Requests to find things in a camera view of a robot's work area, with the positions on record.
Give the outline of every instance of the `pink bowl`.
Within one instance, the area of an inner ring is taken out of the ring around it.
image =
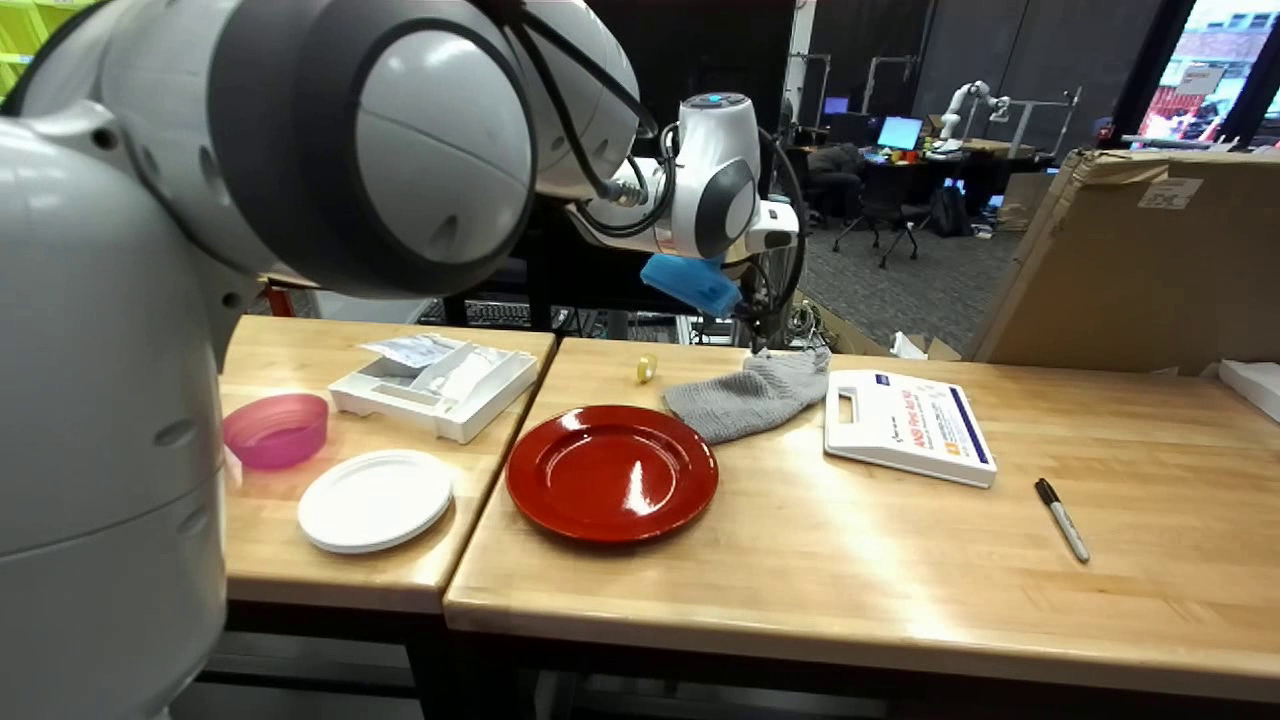
[[[265,397],[223,421],[223,442],[245,466],[290,466],[321,451],[326,436],[326,400],[290,390]]]

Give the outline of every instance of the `white plate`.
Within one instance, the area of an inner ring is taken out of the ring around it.
[[[363,451],[326,466],[294,503],[303,535],[340,557],[427,531],[450,503],[450,471],[422,451]]]

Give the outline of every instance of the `red plate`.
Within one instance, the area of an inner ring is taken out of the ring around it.
[[[639,542],[693,524],[717,492],[710,449],[676,414],[589,404],[511,449],[507,492],[544,531]]]

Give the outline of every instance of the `wooden table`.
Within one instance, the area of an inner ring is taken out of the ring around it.
[[[361,343],[437,331],[486,348],[550,352],[546,331],[410,326],[410,324],[335,324],[248,317],[223,367],[223,413],[303,387],[326,390],[330,381],[370,360]],[[477,438],[450,442],[378,414],[330,414],[321,457],[289,471],[245,471],[227,492],[227,579],[230,599],[363,608],[363,610],[441,610],[442,583],[468,542],[481,503],[497,480],[507,438],[526,407],[525,390]],[[455,480],[450,510],[419,538],[378,557],[322,557],[294,527],[301,492],[330,463],[370,449],[427,451]]]
[[[654,382],[634,382],[634,356]],[[661,407],[736,348],[562,340],[526,413]],[[828,461],[818,413],[719,442],[693,527],[591,552],[498,486],[449,588],[449,629],[788,664],[1280,700],[1280,428],[1213,381],[897,362],[969,387],[993,492]],[[1091,564],[1032,480],[1050,476]]]

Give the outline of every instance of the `gray towel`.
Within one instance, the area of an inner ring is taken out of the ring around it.
[[[727,442],[788,424],[828,397],[814,356],[753,356],[740,371],[707,382],[676,382],[662,404],[707,442]]]

